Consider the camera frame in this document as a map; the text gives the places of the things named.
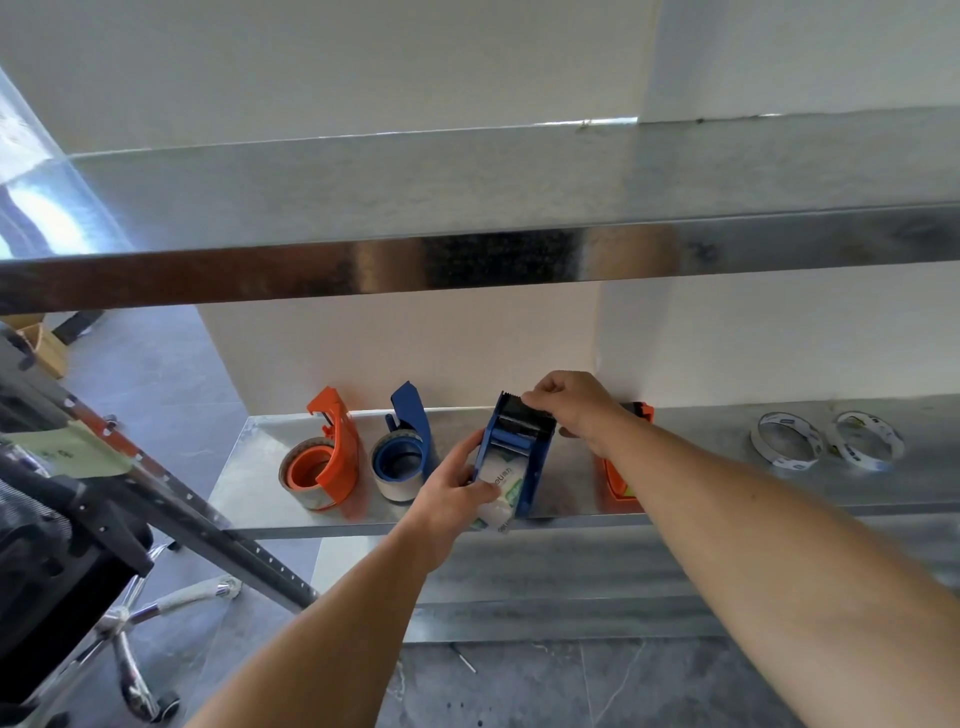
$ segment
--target orange tape dispenser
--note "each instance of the orange tape dispenser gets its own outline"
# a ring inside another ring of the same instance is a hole
[[[357,484],[360,440],[337,390],[326,387],[306,407],[323,415],[324,437],[294,447],[280,463],[280,485],[304,508],[325,511],[340,505]]]
[[[654,421],[654,408],[651,407],[646,402],[634,401],[621,404],[621,407],[626,409],[628,412],[633,412],[638,417],[643,418],[648,423]],[[610,492],[616,500],[634,500],[636,501],[636,496],[634,492],[630,490],[630,486],[627,485],[627,481],[616,471],[616,468],[613,466],[613,463],[610,460],[601,460],[600,464],[603,466],[604,476],[607,478],[607,487],[610,488]]]

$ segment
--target tape dispenser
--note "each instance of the tape dispenser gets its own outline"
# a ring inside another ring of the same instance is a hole
[[[625,402],[620,406],[628,412],[633,412],[639,418],[646,420],[648,423],[654,421],[654,408],[646,402]],[[610,460],[600,460],[600,465],[603,468],[604,476],[607,478],[607,487],[610,488],[610,492],[615,499],[636,500],[636,496],[634,495],[634,492],[630,490],[630,486],[627,484],[627,481],[624,480],[623,476],[616,471],[616,468],[613,466],[613,463]]]
[[[280,485],[307,510],[340,505],[357,484],[359,437],[337,390],[326,387],[307,404],[326,419],[324,437],[304,440],[280,463]]]
[[[387,415],[390,433],[373,446],[371,468],[376,487],[393,503],[410,503],[420,486],[437,467],[437,453],[430,436],[417,387],[404,382],[391,396],[394,415]]]
[[[526,518],[530,513],[556,427],[557,421],[548,413],[528,407],[516,395],[500,393],[480,443],[475,476],[487,479],[484,464],[488,455],[497,449],[506,450],[508,455],[513,453],[525,458],[523,465],[526,472],[514,506],[513,516],[516,518]]]

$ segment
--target blue tape dispenser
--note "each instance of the blue tape dispenser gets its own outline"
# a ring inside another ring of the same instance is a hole
[[[557,421],[501,392],[477,453],[475,478],[499,486],[501,496],[480,506],[480,521],[506,531],[510,520],[530,513]]]
[[[430,436],[417,387],[404,382],[390,397],[393,415],[387,415],[389,434],[373,446],[371,467],[376,486],[393,503],[407,504],[437,467],[437,453]]]

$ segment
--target cardboard box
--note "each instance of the cardboard box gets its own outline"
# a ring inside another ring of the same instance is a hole
[[[17,332],[30,345],[39,364],[54,379],[60,379],[67,370],[66,345],[43,324],[33,324]]]
[[[13,313],[9,316],[0,316],[0,321],[15,331],[22,328],[31,327],[43,321],[42,313]]]

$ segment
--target tile floor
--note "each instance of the tile floor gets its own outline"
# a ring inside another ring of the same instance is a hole
[[[71,348],[64,381],[153,457],[208,496],[247,413],[193,306],[108,313]],[[319,540],[271,541],[309,577]],[[217,569],[193,553],[165,553],[143,599]],[[174,690],[181,726],[230,673],[292,615],[245,589],[132,634],[157,692]],[[470,672],[445,645],[404,648],[377,726],[799,726],[729,640],[462,644]],[[65,706],[74,728],[135,726],[104,656]]]

